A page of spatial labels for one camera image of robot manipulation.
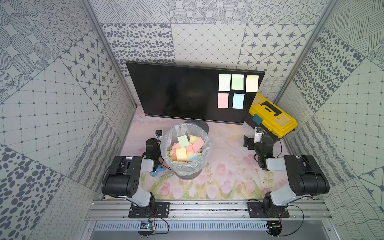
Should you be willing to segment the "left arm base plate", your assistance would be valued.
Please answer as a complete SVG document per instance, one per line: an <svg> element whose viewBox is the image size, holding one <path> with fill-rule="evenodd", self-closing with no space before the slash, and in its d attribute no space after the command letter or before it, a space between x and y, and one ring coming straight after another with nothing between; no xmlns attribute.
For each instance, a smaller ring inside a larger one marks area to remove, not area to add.
<svg viewBox="0 0 384 240"><path fill-rule="evenodd" d="M170 202L153 202L147 207L131 205L128 217L130 219L140 218L168 218Z"/></svg>

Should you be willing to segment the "light blue sticky note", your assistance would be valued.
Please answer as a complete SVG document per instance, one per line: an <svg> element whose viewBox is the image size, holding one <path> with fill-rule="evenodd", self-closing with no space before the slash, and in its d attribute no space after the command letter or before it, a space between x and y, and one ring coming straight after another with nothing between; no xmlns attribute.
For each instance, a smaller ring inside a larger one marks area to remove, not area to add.
<svg viewBox="0 0 384 240"><path fill-rule="evenodd" d="M232 108L233 109L239 109L239 110L243 109L244 98L245 98L244 94L234 94Z"/></svg>

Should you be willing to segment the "pale yellow sticky note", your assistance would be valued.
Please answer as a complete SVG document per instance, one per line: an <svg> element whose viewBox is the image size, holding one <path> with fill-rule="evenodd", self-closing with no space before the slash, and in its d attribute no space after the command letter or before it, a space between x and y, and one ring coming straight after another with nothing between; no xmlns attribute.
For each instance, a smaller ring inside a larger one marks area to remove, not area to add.
<svg viewBox="0 0 384 240"><path fill-rule="evenodd" d="M246 93L257 93L259 88L258 75L247 75L246 78Z"/></svg>

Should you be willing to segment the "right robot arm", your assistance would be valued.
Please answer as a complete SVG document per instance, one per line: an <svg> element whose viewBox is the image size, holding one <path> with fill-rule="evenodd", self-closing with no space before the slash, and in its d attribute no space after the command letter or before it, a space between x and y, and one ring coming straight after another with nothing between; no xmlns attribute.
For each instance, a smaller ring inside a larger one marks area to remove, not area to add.
<svg viewBox="0 0 384 240"><path fill-rule="evenodd" d="M244 136L243 146L255 151L254 158L262 170L286 172L288 176L287 184L268 192L263 198L261 209L264 213L281 213L288 204L301 198L329 192L330 183L313 156L285 155L275 158L274 141L264 134L257 134L254 138Z"/></svg>

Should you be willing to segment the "pale green sticky note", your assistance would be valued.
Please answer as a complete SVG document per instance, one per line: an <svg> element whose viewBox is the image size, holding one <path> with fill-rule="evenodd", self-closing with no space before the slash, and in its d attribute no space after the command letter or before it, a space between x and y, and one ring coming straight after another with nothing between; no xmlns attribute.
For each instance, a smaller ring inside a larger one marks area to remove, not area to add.
<svg viewBox="0 0 384 240"><path fill-rule="evenodd" d="M229 92L231 89L231 74L219 74L219 91Z"/></svg>

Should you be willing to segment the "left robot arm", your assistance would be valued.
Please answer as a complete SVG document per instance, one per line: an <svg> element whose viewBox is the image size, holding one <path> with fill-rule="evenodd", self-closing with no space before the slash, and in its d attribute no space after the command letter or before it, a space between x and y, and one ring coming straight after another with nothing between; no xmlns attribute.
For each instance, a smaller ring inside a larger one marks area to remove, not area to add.
<svg viewBox="0 0 384 240"><path fill-rule="evenodd" d="M102 193L125 199L140 211L152 212L155 209L155 197L140 186L142 173L157 174L162 169L160 140L151 138L146 141L146 151L142 156L116 156L104 173Z"/></svg>

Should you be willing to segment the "pink sticky note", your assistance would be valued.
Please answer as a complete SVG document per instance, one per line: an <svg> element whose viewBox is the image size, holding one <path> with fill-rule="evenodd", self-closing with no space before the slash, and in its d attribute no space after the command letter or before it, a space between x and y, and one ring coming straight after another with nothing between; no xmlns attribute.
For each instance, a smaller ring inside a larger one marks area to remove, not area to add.
<svg viewBox="0 0 384 240"><path fill-rule="evenodd" d="M218 94L218 108L227 109L229 107L229 94L219 93Z"/></svg>

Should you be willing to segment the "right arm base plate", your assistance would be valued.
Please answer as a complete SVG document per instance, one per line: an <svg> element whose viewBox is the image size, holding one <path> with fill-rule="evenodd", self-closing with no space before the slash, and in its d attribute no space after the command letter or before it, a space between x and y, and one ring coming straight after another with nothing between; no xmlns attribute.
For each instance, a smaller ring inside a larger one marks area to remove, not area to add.
<svg viewBox="0 0 384 240"><path fill-rule="evenodd" d="M250 218L260 218L260 219L268 219L268 218L289 218L290 214L288 212L287 207L285 206L275 206L271 204L269 207L264 203L257 201L247 202L248 212Z"/></svg>

